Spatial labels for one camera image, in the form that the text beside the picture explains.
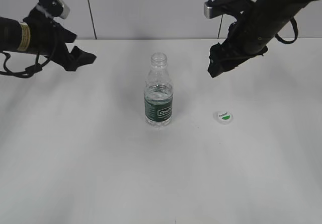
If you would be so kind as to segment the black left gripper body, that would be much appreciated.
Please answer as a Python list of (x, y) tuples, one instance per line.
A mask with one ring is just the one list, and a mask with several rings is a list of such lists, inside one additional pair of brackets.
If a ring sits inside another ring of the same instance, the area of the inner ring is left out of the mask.
[(73, 43), (76, 34), (65, 29), (52, 18), (48, 18), (44, 13), (33, 8), (27, 17), (24, 18), (31, 33), (29, 46), (26, 50), (29, 54), (36, 54), (52, 58), (57, 64), (67, 64), (69, 52), (66, 43)]

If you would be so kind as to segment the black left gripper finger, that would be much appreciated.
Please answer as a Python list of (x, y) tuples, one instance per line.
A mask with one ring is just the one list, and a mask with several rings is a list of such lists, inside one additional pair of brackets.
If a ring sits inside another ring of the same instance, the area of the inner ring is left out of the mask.
[(66, 47), (56, 50), (54, 62), (64, 68), (65, 71), (76, 71), (79, 67), (93, 64), (96, 56), (74, 46), (71, 52)]

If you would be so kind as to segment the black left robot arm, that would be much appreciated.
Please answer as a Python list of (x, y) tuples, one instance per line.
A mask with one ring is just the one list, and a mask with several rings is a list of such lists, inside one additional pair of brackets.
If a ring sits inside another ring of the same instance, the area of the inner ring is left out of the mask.
[(43, 55), (65, 69), (76, 71), (92, 64), (96, 56), (74, 46), (67, 48), (77, 35), (54, 19), (33, 8), (21, 22), (1, 17), (1, 51)]

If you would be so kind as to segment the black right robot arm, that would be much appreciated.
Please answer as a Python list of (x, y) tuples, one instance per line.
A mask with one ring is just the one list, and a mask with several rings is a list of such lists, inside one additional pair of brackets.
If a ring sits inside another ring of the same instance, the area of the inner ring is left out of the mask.
[(284, 44), (295, 40), (284, 40), (279, 31), (291, 23), (294, 39), (298, 38), (295, 15), (309, 3), (319, 0), (208, 0), (204, 4), (204, 15), (213, 19), (222, 15), (233, 16), (236, 21), (228, 29), (223, 43), (211, 46), (208, 72), (212, 78), (238, 67), (245, 61), (264, 55), (267, 44), (276, 38)]

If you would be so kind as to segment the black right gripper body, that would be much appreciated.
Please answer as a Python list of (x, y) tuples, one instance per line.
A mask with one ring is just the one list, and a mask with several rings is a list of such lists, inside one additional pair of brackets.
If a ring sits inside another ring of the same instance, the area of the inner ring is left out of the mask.
[(238, 56), (263, 55), (268, 51), (268, 11), (252, 7), (234, 11), (236, 22), (231, 24), (225, 46)]

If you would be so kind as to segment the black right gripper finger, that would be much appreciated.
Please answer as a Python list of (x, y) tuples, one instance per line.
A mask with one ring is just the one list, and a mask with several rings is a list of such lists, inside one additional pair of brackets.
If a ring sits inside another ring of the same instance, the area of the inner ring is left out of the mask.
[(239, 57), (241, 57), (240, 51), (230, 43), (217, 43), (210, 48), (210, 63), (241, 63), (242, 59)]
[(246, 60), (243, 57), (218, 58), (215, 56), (210, 56), (209, 59), (210, 63), (208, 67), (208, 73), (212, 78), (215, 78), (222, 73), (234, 69)]

